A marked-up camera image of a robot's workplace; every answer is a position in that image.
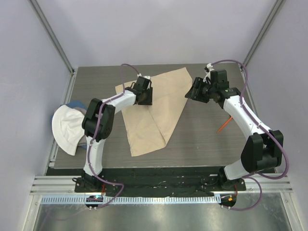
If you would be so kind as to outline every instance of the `gray wall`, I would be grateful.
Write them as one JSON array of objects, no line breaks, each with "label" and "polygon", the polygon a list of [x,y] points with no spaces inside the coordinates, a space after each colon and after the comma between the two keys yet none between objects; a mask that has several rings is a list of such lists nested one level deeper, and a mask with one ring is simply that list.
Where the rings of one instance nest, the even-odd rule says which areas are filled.
[{"label": "gray wall", "polygon": [[244,60],[275,0],[38,0],[74,67]]},{"label": "gray wall", "polygon": [[308,1],[286,1],[251,63],[250,87],[261,119],[284,134],[289,177],[308,218]]},{"label": "gray wall", "polygon": [[69,72],[26,0],[0,1],[0,229],[20,230]]}]

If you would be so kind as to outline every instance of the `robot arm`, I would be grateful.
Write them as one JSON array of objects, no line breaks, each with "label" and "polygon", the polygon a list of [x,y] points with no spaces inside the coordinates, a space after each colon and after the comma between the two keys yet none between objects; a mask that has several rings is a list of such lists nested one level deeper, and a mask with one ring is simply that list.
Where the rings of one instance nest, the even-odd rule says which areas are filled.
[{"label": "robot arm", "polygon": [[[85,135],[87,139],[87,154],[89,154],[90,149],[90,162],[94,172],[100,175],[102,167],[102,157],[103,148],[106,139],[112,131],[114,116],[117,112],[122,109],[132,106],[134,104],[138,105],[152,105],[152,82],[149,76],[138,75],[138,79],[130,87],[125,88],[124,94],[113,96],[109,99],[99,100],[92,99],[87,112],[85,114],[84,120],[82,122],[82,128],[85,130]],[[95,140],[91,144],[91,140],[94,137],[94,133],[97,126],[99,109],[103,102],[108,101],[103,106],[102,117],[100,120],[99,128]],[[78,185],[81,188],[99,188],[100,184],[97,179],[93,176],[90,170],[88,159],[86,158],[86,163],[83,168],[84,173],[81,178],[77,179]]]},{"label": "robot arm", "polygon": [[[110,99],[111,98],[105,99],[105,100],[102,100],[101,102],[109,101]],[[110,108],[110,112],[108,113],[108,117],[110,119],[111,117],[113,117],[114,114],[118,113],[119,111],[121,111],[122,109],[124,109],[128,106],[134,105],[135,103],[136,103],[136,95],[133,92],[131,92],[130,90],[125,90],[123,96],[121,96],[121,97],[119,97],[115,100],[112,100],[110,103],[107,103],[106,104],[107,108],[105,108],[105,110],[108,110],[108,108]],[[87,122],[88,122],[87,125],[89,126],[89,121],[87,121],[87,120],[85,120],[85,123],[83,123],[83,126],[86,126]],[[104,131],[104,132],[110,133],[111,129],[112,129],[112,127],[107,128],[106,131]],[[88,128],[86,133],[87,133],[86,139],[87,139],[87,153],[88,153],[90,141],[92,140],[93,134],[90,134],[89,128]],[[94,140],[92,145],[91,145],[91,150],[90,150],[90,162],[92,164],[94,172],[97,173],[97,174],[99,174],[102,171],[102,168],[103,168],[102,167],[103,148],[104,148],[106,138],[107,138],[107,136],[109,136],[109,135],[104,135],[104,138],[103,138],[103,134],[98,134],[98,135],[100,136],[98,138],[98,140],[100,138],[102,138],[102,139],[99,140],[99,141]],[[87,158],[86,158],[86,164],[85,164],[83,170],[87,174],[92,175],[92,172],[90,170]]]},{"label": "robot arm", "polygon": [[243,104],[252,114],[258,125],[247,115],[240,103],[240,92],[237,88],[230,88],[226,70],[208,71],[204,79],[197,77],[185,95],[186,98],[207,103],[213,99],[229,115],[233,117],[247,140],[241,158],[225,166],[219,171],[220,183],[239,179],[249,173],[280,166],[282,153],[278,146],[258,125],[269,131],[282,145],[283,135],[280,131],[272,131],[253,113],[243,99]]}]

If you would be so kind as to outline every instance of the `purple cable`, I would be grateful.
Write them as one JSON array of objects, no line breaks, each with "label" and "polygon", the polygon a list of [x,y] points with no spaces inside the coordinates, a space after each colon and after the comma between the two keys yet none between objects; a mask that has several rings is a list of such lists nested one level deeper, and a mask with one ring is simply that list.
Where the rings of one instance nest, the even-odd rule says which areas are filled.
[{"label": "purple cable", "polygon": [[247,87],[247,84],[248,84],[248,71],[247,71],[247,67],[243,63],[241,63],[241,62],[239,62],[237,60],[234,60],[234,59],[220,60],[220,61],[212,63],[212,65],[216,65],[216,64],[219,64],[219,63],[223,63],[223,62],[237,63],[237,64],[241,65],[244,68],[244,71],[245,71],[245,75],[244,75],[245,76],[245,84],[244,84],[244,87],[242,89],[241,96],[240,96],[241,106],[243,107],[243,109],[246,112],[246,114],[252,119],[252,121],[275,142],[275,144],[281,150],[281,152],[283,154],[283,157],[285,159],[285,169],[284,169],[284,172],[280,176],[270,177],[270,176],[264,175],[263,173],[259,173],[259,172],[257,172],[257,174],[259,174],[259,175],[261,175],[261,176],[263,176],[265,178],[271,179],[271,180],[279,180],[279,179],[285,177],[287,175],[288,171],[289,171],[289,158],[287,156],[287,153],[285,152],[285,150],[281,146],[281,144],[278,142],[278,140],[276,140],[276,138],[272,134],[270,134],[269,131],[267,131],[264,127],[262,127],[262,125],[260,125],[258,123],[258,121],[256,121],[256,119],[253,117],[253,115],[248,111],[246,106],[243,104],[244,93],[246,91],[246,87]]},{"label": "purple cable", "polygon": [[251,180],[254,180],[256,183],[257,183],[257,185],[259,186],[259,189],[260,189],[260,196],[259,196],[259,199],[257,200],[257,202],[254,204],[254,205],[252,205],[252,206],[250,206],[250,207],[248,207],[248,208],[230,208],[230,210],[234,210],[234,211],[247,211],[247,210],[249,210],[249,209],[252,209],[252,208],[254,208],[254,207],[256,207],[259,203],[260,203],[260,201],[261,201],[261,199],[262,199],[262,194],[263,194],[263,192],[262,192],[262,187],[261,187],[261,185],[260,185],[260,183],[255,179],[255,178],[252,178],[252,177],[246,177],[247,179],[251,179]]},{"label": "purple cable", "polygon": [[131,68],[133,68],[136,72],[137,72],[137,74],[140,74],[140,72],[137,70],[137,68],[135,68],[134,66],[132,66],[132,65],[130,65],[130,64],[121,64],[121,69],[120,69],[120,72],[121,72],[121,77],[123,77],[123,73],[122,73],[122,66],[129,66],[129,67],[131,67]]}]

